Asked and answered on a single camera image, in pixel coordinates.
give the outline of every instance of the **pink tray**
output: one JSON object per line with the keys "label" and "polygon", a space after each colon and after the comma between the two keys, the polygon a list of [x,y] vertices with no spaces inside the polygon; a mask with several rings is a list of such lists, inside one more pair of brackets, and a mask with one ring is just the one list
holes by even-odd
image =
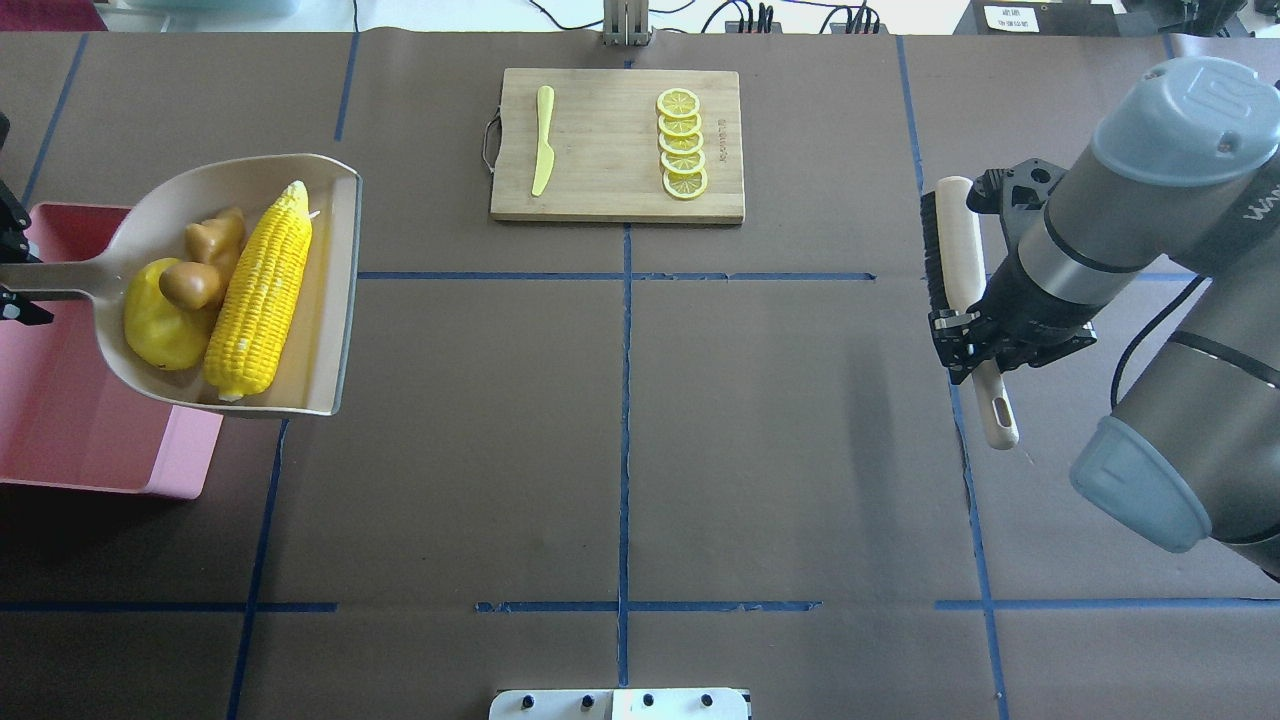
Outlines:
{"label": "pink tray", "polygon": [[[46,263],[102,252],[128,208],[42,204],[27,238]],[[223,416],[143,397],[108,369],[84,301],[52,324],[0,322],[0,483],[193,498]]]}

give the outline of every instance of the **dustpan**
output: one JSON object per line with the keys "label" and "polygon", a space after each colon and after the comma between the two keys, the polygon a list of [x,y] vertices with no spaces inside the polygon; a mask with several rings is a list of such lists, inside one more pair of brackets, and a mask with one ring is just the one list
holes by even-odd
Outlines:
{"label": "dustpan", "polygon": [[[141,268],[160,258],[186,258],[183,228],[228,206],[244,210],[252,228],[292,181],[306,183],[314,237],[293,325],[271,387],[236,404],[218,400],[198,366],[166,372],[138,357],[124,340],[124,291]],[[29,300],[87,300],[106,366],[129,388],[163,402],[236,416],[333,415],[342,400],[360,237],[360,176],[320,155],[271,155],[215,163],[177,176],[143,197],[120,223],[106,250],[88,260],[0,265],[0,286]],[[55,204],[32,209],[33,220],[72,211]],[[37,246],[49,223],[33,222]]]}

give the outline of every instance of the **yellow corn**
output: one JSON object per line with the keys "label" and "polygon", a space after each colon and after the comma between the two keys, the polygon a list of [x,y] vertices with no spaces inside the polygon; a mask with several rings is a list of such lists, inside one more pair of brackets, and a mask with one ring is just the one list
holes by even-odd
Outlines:
{"label": "yellow corn", "polygon": [[307,187],[294,181],[253,228],[205,354],[205,379],[234,402],[275,379],[311,247]]}

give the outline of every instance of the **lemon slice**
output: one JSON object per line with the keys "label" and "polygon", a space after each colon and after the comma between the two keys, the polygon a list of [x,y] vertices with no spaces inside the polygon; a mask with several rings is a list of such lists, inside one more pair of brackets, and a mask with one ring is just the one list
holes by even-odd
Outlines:
{"label": "lemon slice", "polygon": [[703,118],[701,115],[694,115],[691,118],[668,118],[667,115],[659,115],[658,129],[667,137],[692,137],[694,133],[703,129]]}
{"label": "lemon slice", "polygon": [[662,154],[662,167],[681,176],[694,174],[703,169],[703,165],[705,164],[707,156],[703,155],[701,150],[689,155],[672,155],[671,152]]}
{"label": "lemon slice", "polygon": [[698,96],[684,87],[664,90],[658,96],[658,111],[668,118],[692,118],[699,106]]}
{"label": "lemon slice", "polygon": [[692,155],[703,149],[703,133],[695,132],[689,137],[671,137],[658,133],[658,147],[668,155]]}
{"label": "lemon slice", "polygon": [[662,174],[662,186],[677,200],[692,200],[707,192],[707,170],[681,174],[667,170]]}

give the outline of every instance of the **sticker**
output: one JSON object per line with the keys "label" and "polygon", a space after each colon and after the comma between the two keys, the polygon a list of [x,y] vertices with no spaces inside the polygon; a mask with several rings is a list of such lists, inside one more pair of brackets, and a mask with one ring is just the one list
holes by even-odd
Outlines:
{"label": "sticker", "polygon": [[1034,8],[1000,8],[986,5],[987,27],[1005,32],[1039,32]]}

